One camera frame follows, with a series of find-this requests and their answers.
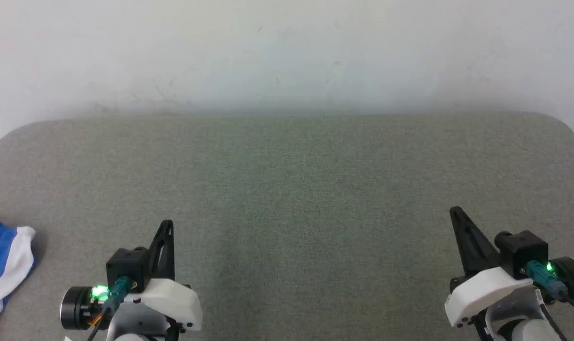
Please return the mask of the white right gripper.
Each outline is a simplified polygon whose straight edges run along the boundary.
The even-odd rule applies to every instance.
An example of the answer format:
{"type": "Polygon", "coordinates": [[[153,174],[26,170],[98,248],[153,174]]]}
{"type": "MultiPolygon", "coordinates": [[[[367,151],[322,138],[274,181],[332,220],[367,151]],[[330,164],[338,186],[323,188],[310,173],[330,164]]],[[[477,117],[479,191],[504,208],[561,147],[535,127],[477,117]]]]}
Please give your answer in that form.
{"type": "Polygon", "coordinates": [[[452,327],[499,302],[515,290],[532,285],[532,280],[516,280],[499,266],[499,253],[459,206],[449,210],[452,228],[463,267],[470,278],[458,285],[446,299],[445,313],[452,327]]]}

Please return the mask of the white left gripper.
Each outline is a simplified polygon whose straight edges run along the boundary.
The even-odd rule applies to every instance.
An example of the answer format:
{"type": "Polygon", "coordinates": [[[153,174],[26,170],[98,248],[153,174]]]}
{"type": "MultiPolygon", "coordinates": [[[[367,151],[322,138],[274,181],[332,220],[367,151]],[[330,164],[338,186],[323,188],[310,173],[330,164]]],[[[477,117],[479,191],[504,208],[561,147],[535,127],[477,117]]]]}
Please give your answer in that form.
{"type": "Polygon", "coordinates": [[[148,248],[152,278],[144,292],[125,299],[125,326],[129,332],[165,332],[167,319],[188,332],[200,332],[203,311],[196,291],[175,280],[174,223],[163,220],[148,248]]]}

